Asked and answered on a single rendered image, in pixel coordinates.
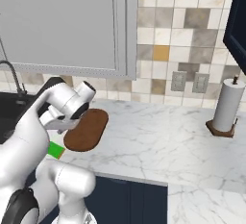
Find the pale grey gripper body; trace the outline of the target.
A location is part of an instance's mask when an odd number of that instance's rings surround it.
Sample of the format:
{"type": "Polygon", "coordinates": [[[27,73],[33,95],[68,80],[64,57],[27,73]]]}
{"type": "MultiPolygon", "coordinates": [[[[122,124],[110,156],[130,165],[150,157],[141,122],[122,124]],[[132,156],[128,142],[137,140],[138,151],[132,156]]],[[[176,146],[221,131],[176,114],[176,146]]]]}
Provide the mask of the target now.
{"type": "Polygon", "coordinates": [[[52,117],[42,117],[40,119],[41,124],[44,126],[46,130],[72,130],[74,129],[79,121],[75,120],[58,120],[52,117]]]}

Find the green sponge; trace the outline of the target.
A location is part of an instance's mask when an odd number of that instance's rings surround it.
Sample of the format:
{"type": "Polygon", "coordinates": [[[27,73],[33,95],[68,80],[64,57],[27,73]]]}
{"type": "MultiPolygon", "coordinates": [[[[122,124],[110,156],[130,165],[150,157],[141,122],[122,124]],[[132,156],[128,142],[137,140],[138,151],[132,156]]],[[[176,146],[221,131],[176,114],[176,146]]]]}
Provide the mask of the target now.
{"type": "Polygon", "coordinates": [[[49,143],[48,154],[54,157],[55,159],[58,160],[62,156],[64,151],[65,151],[65,148],[58,145],[57,143],[53,141],[49,143]]]}

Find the brown oval cutting board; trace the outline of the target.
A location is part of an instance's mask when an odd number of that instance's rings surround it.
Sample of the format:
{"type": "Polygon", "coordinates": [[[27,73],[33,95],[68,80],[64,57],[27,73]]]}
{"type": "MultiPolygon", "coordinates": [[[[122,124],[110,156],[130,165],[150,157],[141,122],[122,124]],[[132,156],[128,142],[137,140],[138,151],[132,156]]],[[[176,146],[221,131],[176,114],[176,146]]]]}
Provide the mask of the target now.
{"type": "Polygon", "coordinates": [[[75,152],[87,152],[95,148],[109,121],[107,112],[89,109],[78,125],[68,130],[63,138],[64,146],[75,152]]]}

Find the black sink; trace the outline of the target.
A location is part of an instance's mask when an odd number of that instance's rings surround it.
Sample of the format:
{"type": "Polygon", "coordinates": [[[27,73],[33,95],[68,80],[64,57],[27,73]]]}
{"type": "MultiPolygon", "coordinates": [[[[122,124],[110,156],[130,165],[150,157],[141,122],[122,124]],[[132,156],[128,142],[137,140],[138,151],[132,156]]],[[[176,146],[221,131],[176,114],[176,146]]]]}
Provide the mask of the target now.
{"type": "Polygon", "coordinates": [[[17,93],[0,92],[0,144],[13,134],[19,116],[34,99],[33,94],[19,98],[17,93]]]}

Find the dark grey tap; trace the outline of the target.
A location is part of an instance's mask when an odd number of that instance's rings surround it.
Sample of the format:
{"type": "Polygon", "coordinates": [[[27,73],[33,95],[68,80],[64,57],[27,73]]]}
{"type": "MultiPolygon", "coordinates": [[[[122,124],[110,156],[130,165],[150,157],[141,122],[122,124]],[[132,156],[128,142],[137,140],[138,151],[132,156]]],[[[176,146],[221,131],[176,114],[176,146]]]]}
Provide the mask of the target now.
{"type": "Polygon", "coordinates": [[[16,72],[15,72],[12,64],[8,61],[0,61],[0,64],[6,64],[10,68],[14,82],[15,82],[15,85],[16,85],[17,95],[19,98],[24,97],[27,94],[27,90],[25,89],[25,87],[23,85],[19,84],[17,76],[16,76],[16,72]]]}

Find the navy base cupboard door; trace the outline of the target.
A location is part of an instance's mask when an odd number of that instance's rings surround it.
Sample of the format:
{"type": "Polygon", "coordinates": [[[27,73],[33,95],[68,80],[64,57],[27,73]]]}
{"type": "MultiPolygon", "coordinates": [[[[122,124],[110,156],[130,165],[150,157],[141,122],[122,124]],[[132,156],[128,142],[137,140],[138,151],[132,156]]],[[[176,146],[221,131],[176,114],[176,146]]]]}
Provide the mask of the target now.
{"type": "Polygon", "coordinates": [[[130,184],[127,181],[97,176],[95,189],[85,202],[97,224],[130,223],[130,184]]]}
{"type": "Polygon", "coordinates": [[[168,187],[131,183],[131,224],[167,224],[168,187]]]}

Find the grey wall socket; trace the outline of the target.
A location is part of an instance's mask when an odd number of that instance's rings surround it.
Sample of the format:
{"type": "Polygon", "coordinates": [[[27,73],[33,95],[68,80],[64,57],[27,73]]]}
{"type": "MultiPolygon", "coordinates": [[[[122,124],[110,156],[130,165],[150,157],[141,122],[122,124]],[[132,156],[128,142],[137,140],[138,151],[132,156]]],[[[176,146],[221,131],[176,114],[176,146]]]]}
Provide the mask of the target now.
{"type": "Polygon", "coordinates": [[[184,91],[186,82],[186,72],[174,71],[172,74],[171,90],[172,91],[184,91]]]}
{"type": "Polygon", "coordinates": [[[192,91],[194,93],[205,93],[209,83],[209,74],[196,73],[192,91]]]}

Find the navy wall cupboard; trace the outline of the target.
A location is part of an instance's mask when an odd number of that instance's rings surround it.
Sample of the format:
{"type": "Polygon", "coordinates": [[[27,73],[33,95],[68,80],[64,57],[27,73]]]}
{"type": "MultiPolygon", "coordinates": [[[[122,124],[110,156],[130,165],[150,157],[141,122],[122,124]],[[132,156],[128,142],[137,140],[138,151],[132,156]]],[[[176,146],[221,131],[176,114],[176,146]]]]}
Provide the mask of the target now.
{"type": "Polygon", "coordinates": [[[246,0],[233,0],[223,42],[246,75],[246,0]]]}

